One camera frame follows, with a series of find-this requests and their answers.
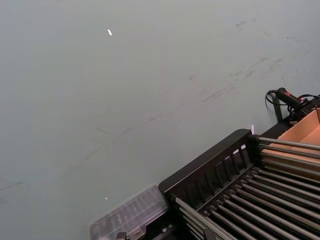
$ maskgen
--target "clear plastic case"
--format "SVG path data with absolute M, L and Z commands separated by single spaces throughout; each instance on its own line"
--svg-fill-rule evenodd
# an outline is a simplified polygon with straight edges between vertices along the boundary
M 90 225 L 91 240 L 115 240 L 126 232 L 131 240 L 146 234 L 146 226 L 167 211 L 157 185 L 153 185 Z

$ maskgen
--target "black plastic frame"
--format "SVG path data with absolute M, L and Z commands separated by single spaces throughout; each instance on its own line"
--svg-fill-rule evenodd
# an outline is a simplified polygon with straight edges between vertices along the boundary
M 158 188 L 168 205 L 172 207 L 172 199 L 179 197 L 201 211 L 228 189 L 253 166 L 251 135 L 248 129 L 236 130 L 162 181 Z

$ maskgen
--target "transparent plastic box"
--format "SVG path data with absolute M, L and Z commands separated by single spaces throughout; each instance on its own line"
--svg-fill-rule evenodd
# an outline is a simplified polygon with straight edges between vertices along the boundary
M 131 240 L 146 234 L 146 227 L 167 211 L 167 205 L 153 185 L 90 225 L 91 240 L 115 240 L 126 232 Z

